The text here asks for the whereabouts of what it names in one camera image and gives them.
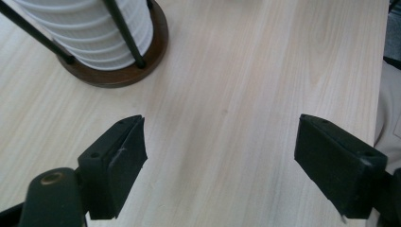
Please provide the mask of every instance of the round wooden base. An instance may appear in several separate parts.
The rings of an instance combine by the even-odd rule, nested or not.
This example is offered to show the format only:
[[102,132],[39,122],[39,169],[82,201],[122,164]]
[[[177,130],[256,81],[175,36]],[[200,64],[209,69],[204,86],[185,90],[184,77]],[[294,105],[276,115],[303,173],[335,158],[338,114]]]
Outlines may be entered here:
[[100,71],[89,68],[77,60],[72,64],[67,64],[58,57],[62,66],[78,79],[96,87],[124,87],[146,77],[162,60],[168,44],[168,27],[165,14],[154,0],[151,0],[151,3],[152,8],[149,11],[153,23],[153,40],[147,53],[143,56],[146,63],[145,68],[140,69],[134,63],[119,70]]

